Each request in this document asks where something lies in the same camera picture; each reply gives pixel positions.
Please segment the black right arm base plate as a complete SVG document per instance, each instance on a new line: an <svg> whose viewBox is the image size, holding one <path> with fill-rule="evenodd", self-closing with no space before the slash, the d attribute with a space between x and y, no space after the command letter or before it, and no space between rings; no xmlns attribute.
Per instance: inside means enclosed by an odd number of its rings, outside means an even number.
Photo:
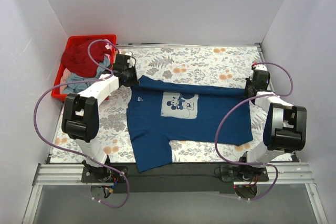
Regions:
<svg viewBox="0 0 336 224"><path fill-rule="evenodd" d="M266 168L257 168L248 165L233 165L222 163L214 169L214 174L223 182L258 182L269 181Z"/></svg>

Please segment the blue Mickey Mouse t-shirt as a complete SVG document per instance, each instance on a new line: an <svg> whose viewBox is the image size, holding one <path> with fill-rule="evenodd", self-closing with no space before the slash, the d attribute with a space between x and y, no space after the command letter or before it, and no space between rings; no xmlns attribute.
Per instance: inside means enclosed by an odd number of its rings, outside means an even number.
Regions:
<svg viewBox="0 0 336 224"><path fill-rule="evenodd" d="M131 87L127 126L138 171L172 163L170 141L243 145L253 140L249 104L225 114L244 100L244 90L194 86L147 76Z"/></svg>

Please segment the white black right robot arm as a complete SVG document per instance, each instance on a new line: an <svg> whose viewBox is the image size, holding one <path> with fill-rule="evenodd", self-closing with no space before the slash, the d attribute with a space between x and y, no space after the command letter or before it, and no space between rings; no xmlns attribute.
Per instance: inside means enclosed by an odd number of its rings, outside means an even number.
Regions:
<svg viewBox="0 0 336 224"><path fill-rule="evenodd" d="M251 180L256 167L263 167L274 158L300 151L306 143L307 109L303 106L285 102L273 92L267 90L270 73L256 69L246 79L245 96L267 113L262 141L240 158L244 163L238 166L238 176L242 180Z"/></svg>

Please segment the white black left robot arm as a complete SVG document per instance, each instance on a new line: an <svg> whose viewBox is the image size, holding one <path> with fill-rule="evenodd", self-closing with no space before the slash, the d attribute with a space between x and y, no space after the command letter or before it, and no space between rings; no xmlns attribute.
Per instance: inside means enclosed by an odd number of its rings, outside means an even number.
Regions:
<svg viewBox="0 0 336 224"><path fill-rule="evenodd" d="M136 59L131 52L117 54L112 65L113 76L101 75L89 88L78 94L66 96L61 129L75 140L86 163L94 166L93 175L100 182L111 178L112 170L107 163L107 154L97 138L99 132L99 105L121 86L138 85Z"/></svg>

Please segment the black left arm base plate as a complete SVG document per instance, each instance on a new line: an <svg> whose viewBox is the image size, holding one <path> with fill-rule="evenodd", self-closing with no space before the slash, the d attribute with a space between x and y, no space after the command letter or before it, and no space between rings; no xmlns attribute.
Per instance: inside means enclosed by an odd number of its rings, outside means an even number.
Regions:
<svg viewBox="0 0 336 224"><path fill-rule="evenodd" d="M86 162L84 162L83 165L84 168L81 178L83 183L112 183L117 180L120 183L125 183L125 178L114 170L102 166L91 166Z"/></svg>

